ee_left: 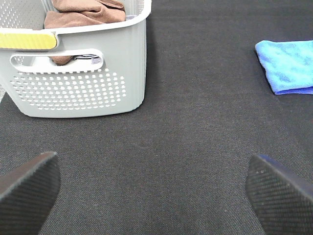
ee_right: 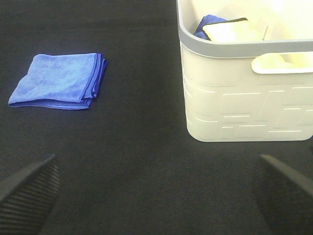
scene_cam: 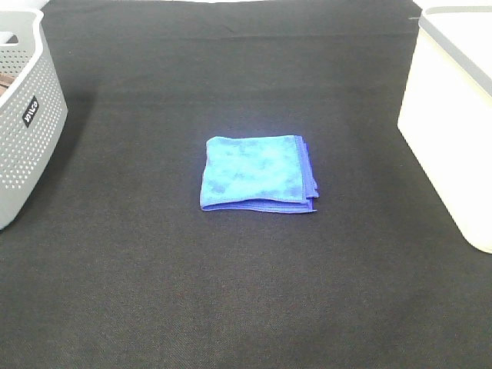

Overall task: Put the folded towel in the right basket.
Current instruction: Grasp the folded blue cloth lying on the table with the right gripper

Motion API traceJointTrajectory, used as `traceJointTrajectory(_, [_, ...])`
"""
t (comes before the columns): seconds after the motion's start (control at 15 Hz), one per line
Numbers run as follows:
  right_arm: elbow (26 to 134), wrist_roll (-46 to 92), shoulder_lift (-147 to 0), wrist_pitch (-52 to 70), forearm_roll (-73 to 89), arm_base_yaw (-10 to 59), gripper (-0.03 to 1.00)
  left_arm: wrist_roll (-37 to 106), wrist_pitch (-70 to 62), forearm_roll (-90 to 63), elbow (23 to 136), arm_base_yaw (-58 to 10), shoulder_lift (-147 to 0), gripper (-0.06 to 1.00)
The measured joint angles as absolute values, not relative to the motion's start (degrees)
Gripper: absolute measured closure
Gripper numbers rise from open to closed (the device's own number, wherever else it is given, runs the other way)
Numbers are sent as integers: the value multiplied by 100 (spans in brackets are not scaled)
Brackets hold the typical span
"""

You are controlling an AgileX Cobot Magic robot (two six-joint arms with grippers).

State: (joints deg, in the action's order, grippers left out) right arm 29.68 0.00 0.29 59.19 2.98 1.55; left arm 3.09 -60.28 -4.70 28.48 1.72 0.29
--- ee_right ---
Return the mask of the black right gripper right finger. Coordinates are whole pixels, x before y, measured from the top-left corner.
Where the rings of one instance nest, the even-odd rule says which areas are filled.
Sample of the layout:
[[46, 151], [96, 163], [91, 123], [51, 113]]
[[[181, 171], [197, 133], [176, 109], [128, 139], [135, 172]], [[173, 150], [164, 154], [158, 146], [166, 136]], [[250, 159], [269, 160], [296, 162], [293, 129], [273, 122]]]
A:
[[254, 171], [254, 197], [274, 235], [313, 233], [313, 181], [275, 157], [262, 154]]

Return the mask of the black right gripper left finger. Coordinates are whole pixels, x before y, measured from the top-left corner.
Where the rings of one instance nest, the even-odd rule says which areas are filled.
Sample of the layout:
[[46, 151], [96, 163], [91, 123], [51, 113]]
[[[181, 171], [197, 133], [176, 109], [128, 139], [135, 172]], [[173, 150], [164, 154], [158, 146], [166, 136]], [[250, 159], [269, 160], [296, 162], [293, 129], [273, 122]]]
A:
[[47, 154], [0, 182], [0, 233], [38, 235], [60, 192], [59, 160]]

